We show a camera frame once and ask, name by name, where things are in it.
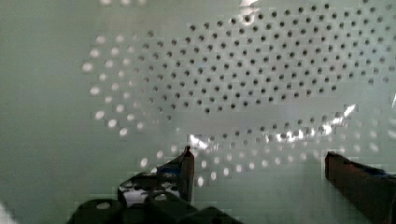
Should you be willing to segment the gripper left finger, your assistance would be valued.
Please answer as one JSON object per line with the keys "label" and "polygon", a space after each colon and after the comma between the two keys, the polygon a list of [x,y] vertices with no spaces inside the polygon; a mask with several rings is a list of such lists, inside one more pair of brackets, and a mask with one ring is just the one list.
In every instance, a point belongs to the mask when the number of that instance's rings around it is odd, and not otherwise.
{"label": "gripper left finger", "polygon": [[194,179],[194,155],[191,147],[154,172],[143,172],[122,182],[117,190],[118,201],[125,207],[143,203],[150,193],[166,191],[190,202]]}

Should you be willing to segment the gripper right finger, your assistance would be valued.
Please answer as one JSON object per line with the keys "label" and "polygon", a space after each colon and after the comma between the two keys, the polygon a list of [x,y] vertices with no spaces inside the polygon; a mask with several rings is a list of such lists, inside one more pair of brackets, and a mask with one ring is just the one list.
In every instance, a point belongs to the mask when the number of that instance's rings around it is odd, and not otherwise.
{"label": "gripper right finger", "polygon": [[395,175],[330,151],[325,176],[373,224],[395,224]]}

